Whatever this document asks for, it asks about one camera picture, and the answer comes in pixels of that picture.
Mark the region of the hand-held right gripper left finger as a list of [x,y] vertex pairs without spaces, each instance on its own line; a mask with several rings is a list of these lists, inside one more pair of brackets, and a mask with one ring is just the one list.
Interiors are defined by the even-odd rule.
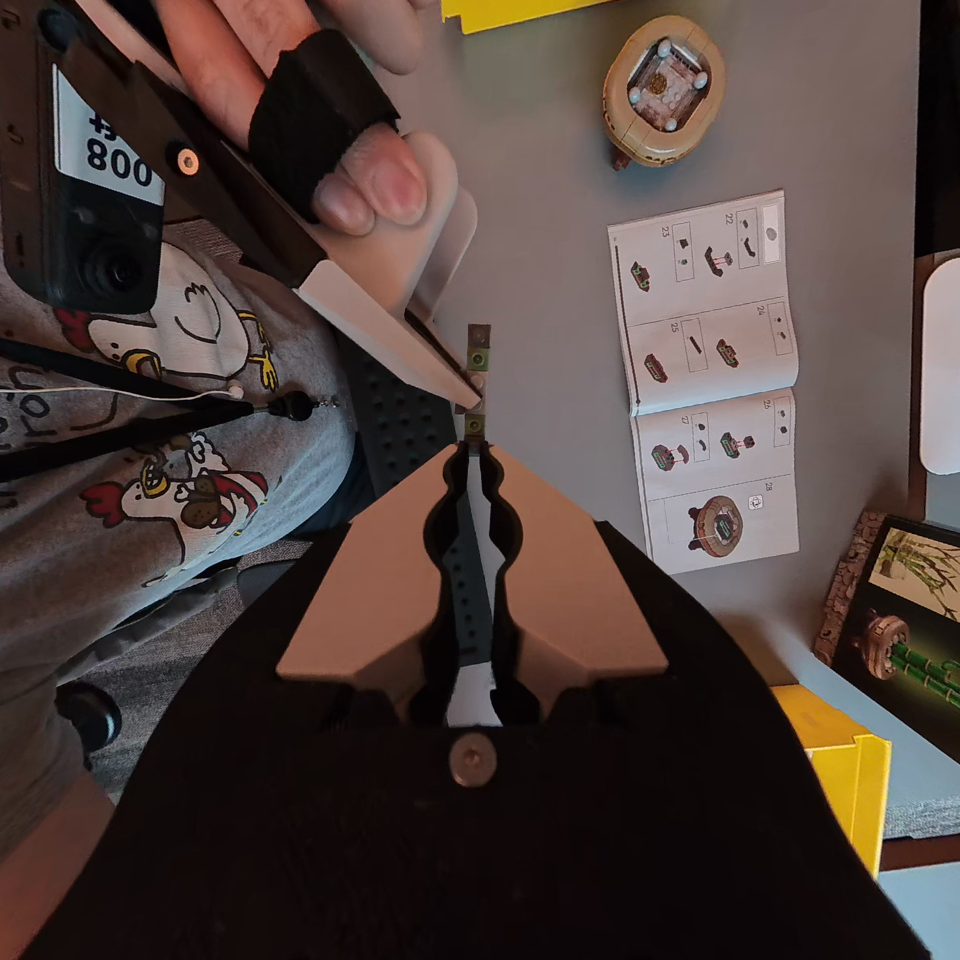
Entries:
[[412,723],[444,724],[460,659],[444,559],[469,462],[467,444],[451,444],[354,519],[280,677],[379,690]]

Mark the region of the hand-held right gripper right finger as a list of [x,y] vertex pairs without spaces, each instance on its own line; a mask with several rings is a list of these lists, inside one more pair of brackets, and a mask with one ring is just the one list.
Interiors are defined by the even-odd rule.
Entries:
[[493,709],[536,724],[569,689],[661,675],[668,661],[594,519],[503,448],[480,449],[496,574]]

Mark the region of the grey desk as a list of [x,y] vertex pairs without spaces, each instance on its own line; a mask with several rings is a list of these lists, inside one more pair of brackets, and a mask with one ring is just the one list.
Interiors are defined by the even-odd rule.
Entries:
[[[718,45],[727,88],[687,158],[615,172],[607,71],[664,14]],[[488,434],[642,544],[607,226],[785,191],[798,333],[799,551],[678,582],[773,683],[825,690],[810,653],[862,508],[907,511],[919,2],[610,2],[464,35],[421,13],[414,74],[385,76],[438,136],[478,227],[439,305],[458,351],[492,324]]]

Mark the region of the yellow plastic bin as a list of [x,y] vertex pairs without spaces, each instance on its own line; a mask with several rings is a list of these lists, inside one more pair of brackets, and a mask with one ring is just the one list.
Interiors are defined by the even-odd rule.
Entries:
[[441,19],[459,19],[465,36],[557,16],[606,1],[448,1],[439,2]]
[[800,684],[772,688],[846,838],[880,872],[892,744]]

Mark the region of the brown brick assembly green studs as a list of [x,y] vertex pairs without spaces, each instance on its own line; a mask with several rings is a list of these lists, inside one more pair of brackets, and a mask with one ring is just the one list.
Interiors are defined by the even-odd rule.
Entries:
[[467,329],[466,378],[480,399],[463,414],[464,440],[474,446],[486,440],[491,325],[472,323]]

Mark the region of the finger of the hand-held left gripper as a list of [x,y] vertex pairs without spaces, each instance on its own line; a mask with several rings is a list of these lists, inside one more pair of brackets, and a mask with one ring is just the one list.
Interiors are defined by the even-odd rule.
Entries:
[[419,319],[410,307],[405,309],[405,321],[437,351],[448,366],[461,376],[463,381],[468,381],[473,386],[475,392],[486,392],[488,374],[485,371],[468,369],[466,361],[454,354],[452,348],[437,334],[432,323]]
[[461,407],[481,402],[459,366],[406,320],[388,313],[332,260],[321,260],[295,293],[406,384]]

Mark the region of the tan round brick pot model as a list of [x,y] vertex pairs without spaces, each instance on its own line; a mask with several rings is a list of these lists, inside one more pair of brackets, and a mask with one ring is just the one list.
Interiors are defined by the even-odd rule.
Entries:
[[689,18],[650,20],[626,42],[606,75],[603,117],[612,167],[665,167],[688,156],[721,108],[722,55]]

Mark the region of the open instruction booklet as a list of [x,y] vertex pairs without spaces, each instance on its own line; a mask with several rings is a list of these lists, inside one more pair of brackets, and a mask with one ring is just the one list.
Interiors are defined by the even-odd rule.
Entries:
[[799,549],[785,193],[607,228],[647,551],[669,574]]

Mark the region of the person's left hand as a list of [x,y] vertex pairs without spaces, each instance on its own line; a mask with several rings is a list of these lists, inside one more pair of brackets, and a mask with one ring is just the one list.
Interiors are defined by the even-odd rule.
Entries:
[[424,49],[425,1],[109,2],[175,65],[216,128],[309,223],[363,236],[426,210],[425,174],[355,44],[395,75]]

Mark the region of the black toy set box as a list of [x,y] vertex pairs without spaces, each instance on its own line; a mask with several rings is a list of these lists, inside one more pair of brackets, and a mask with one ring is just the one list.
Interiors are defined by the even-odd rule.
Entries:
[[890,712],[957,715],[958,530],[864,510],[812,652]]

